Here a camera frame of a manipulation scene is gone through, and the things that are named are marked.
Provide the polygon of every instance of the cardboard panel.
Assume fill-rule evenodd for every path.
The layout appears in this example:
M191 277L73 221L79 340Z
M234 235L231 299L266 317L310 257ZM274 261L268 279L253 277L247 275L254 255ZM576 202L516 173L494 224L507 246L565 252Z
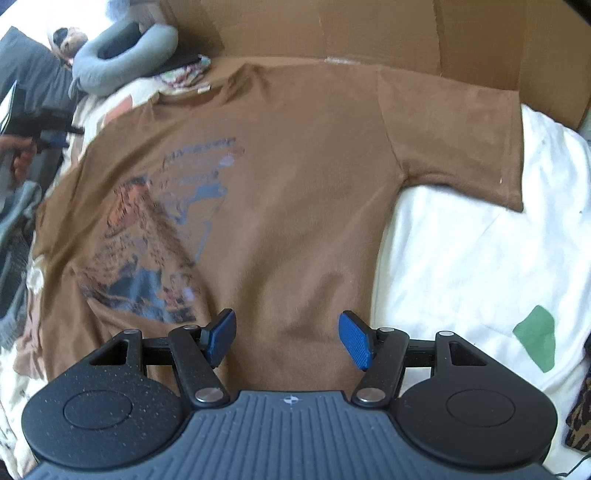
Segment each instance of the cardboard panel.
M514 90L519 79L527 0L435 2L443 76Z
M200 2L194 0L163 0L160 8L167 23L178 29L181 48L198 48L200 53L214 57L223 52L222 38L215 23Z
M236 9L239 17L220 15ZM324 57L326 40L318 13L301 0L224 0L208 2L228 55Z
M181 45L231 56L346 57L439 73L433 0L161 0Z
M576 129L591 95L591 27L562 0L528 0L518 81L530 107Z
M440 73L433 0L318 0L327 55Z

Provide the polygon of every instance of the patterned cloth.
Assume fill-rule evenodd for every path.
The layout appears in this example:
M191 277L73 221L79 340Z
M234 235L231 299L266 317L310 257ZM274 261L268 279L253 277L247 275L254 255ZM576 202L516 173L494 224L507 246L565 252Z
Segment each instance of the patterned cloth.
M189 88L197 85L211 64L212 61L209 58L200 55L197 63L164 72L155 78L172 88Z
M585 351L591 356L591 336L585 343ZM581 452L591 452L591 368L585 376L577 403L566 418L569 431L565 444Z

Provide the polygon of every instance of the graphic print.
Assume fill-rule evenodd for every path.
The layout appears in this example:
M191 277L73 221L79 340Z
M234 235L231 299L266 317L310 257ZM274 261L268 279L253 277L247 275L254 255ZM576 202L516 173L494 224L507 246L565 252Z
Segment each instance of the graphic print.
M198 321L207 306L195 266L228 193L221 172L243 152L233 138L193 145L115 188L104 245L77 273L82 293L161 322Z

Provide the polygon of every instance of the person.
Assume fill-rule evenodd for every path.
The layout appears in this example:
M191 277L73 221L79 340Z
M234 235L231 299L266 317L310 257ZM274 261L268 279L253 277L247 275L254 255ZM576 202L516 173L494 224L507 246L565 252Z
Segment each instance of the person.
M0 135L0 157L4 152L14 150L12 161L14 179L18 184L27 179L27 173L33 158L37 155L37 144L32 138L22 138L15 135Z

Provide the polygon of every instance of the white bedsheet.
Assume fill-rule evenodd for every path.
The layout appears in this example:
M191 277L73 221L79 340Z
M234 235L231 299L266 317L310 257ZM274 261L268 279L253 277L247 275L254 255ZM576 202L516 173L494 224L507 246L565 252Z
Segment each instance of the white bedsheet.
M589 147L573 131L522 108L524 213L445 187L407 189L382 241L372 326L411 338L452 330L544 391L558 411L546 466L569 471L564 423L587 365L591 331ZM534 363L513 328L540 305L554 317L555 365ZM409 369L404 388L423 379ZM572 478L591 475L591 460Z

